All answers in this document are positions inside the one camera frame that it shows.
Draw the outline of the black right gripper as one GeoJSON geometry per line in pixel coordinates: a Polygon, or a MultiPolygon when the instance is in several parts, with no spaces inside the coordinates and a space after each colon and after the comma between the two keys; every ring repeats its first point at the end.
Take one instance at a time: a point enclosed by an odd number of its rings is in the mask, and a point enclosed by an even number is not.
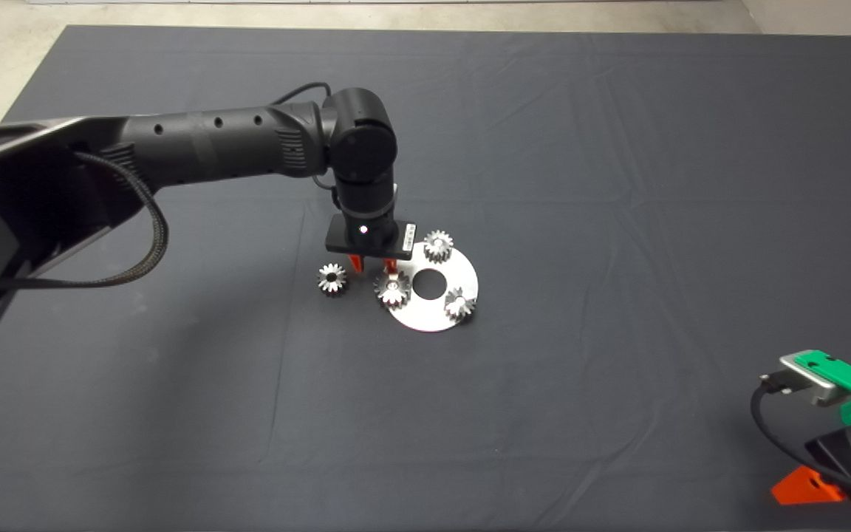
{"type": "MultiPolygon", "coordinates": [[[[834,469],[851,481],[851,426],[811,439],[806,449],[818,464],[834,469]]],[[[794,468],[773,485],[770,494],[780,505],[838,504],[847,501],[847,495],[834,482],[825,481],[817,471],[805,465],[794,468]]]]}

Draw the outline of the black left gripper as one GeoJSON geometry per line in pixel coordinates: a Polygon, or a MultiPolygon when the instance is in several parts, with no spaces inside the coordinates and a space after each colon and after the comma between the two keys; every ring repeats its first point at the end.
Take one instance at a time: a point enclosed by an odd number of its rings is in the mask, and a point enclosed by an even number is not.
{"type": "Polygon", "coordinates": [[[356,273],[364,273],[364,257],[380,257],[384,259],[384,272],[395,275],[397,260],[408,262],[412,258],[416,239],[414,222],[391,216],[359,219],[336,214],[329,223],[324,247],[331,253],[350,255],[356,273]]]}

